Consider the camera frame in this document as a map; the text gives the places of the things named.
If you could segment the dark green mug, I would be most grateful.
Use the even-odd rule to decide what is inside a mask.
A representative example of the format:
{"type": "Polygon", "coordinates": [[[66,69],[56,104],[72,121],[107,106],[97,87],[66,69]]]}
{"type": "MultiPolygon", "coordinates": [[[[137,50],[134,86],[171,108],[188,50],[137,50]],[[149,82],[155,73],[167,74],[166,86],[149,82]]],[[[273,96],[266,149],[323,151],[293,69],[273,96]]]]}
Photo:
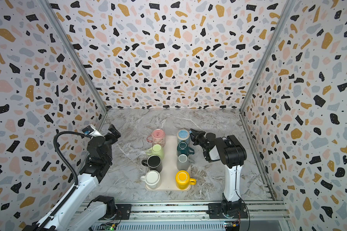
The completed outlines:
{"type": "Polygon", "coordinates": [[[180,156],[180,155],[189,156],[189,155],[193,155],[193,154],[195,154],[194,149],[190,148],[185,141],[181,141],[178,143],[177,156],[180,156]]]}

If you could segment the light blue yellow-inside mug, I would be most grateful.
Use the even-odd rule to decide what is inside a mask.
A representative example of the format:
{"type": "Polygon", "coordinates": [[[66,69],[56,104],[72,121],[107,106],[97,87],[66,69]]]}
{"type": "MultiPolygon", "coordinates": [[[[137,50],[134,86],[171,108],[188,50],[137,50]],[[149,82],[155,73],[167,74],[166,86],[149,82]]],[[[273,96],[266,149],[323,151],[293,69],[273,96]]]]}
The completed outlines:
{"type": "Polygon", "coordinates": [[[188,146],[190,146],[191,142],[191,137],[190,137],[191,132],[185,129],[179,130],[177,132],[177,142],[185,142],[188,146]]]}

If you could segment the pink patterned mug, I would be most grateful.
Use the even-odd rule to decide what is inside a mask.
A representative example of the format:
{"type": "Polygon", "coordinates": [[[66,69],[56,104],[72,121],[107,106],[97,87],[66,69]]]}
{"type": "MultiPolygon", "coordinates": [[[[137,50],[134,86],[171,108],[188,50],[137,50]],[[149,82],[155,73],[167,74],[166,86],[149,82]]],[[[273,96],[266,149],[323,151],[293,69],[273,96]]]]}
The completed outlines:
{"type": "Polygon", "coordinates": [[[165,141],[165,132],[161,129],[154,130],[148,137],[147,142],[152,143],[153,145],[159,144],[161,147],[164,147],[166,144],[165,141]]]}

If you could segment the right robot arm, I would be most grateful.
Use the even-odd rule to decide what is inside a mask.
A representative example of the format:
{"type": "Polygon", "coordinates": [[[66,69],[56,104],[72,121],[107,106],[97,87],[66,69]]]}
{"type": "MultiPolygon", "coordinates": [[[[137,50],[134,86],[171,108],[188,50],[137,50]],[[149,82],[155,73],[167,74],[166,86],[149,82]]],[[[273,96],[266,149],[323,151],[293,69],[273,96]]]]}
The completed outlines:
{"type": "Polygon", "coordinates": [[[199,145],[203,156],[209,163],[221,161],[225,167],[225,189],[220,209],[213,209],[216,214],[225,217],[239,215],[243,200],[240,197],[240,176],[242,166],[247,159],[243,145],[234,135],[217,137],[205,131],[190,130],[193,145],[199,145]]]}

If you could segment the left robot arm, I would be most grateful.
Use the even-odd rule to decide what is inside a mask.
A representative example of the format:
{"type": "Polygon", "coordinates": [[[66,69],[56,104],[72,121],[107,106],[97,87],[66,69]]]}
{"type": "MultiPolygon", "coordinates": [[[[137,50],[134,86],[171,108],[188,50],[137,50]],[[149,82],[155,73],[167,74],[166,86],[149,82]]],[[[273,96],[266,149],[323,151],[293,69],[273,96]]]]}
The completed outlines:
{"type": "Polygon", "coordinates": [[[71,170],[74,178],[73,186],[57,202],[57,204],[38,222],[27,225],[25,231],[87,231],[100,218],[116,219],[121,213],[111,196],[98,196],[79,216],[74,214],[90,192],[103,180],[112,166],[112,145],[121,137],[114,125],[109,132],[102,135],[93,125],[89,125],[81,133],[62,131],[54,136],[53,145],[65,166],[71,170]],[[67,161],[61,153],[58,138],[61,135],[73,134],[89,138],[87,152],[89,156],[80,172],[67,161]]]}

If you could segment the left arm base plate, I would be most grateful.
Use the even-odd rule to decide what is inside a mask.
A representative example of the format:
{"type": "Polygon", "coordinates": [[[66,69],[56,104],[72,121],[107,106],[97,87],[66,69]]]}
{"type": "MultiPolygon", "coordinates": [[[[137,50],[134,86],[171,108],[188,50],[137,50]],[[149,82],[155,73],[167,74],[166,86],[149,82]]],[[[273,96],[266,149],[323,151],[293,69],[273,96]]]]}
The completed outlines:
{"type": "Polygon", "coordinates": [[[128,220],[132,210],[131,204],[107,205],[103,219],[106,220],[128,220]]]}

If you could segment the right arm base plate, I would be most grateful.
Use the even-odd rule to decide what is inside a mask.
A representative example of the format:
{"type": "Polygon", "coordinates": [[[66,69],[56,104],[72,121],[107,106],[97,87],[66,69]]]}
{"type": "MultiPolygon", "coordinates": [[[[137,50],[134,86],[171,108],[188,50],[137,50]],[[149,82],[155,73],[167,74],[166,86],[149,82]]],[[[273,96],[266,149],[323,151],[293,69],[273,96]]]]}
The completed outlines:
{"type": "Polygon", "coordinates": [[[248,218],[248,212],[245,203],[240,201],[227,203],[223,201],[221,203],[208,204],[208,210],[206,212],[210,219],[238,219],[248,218]]]}

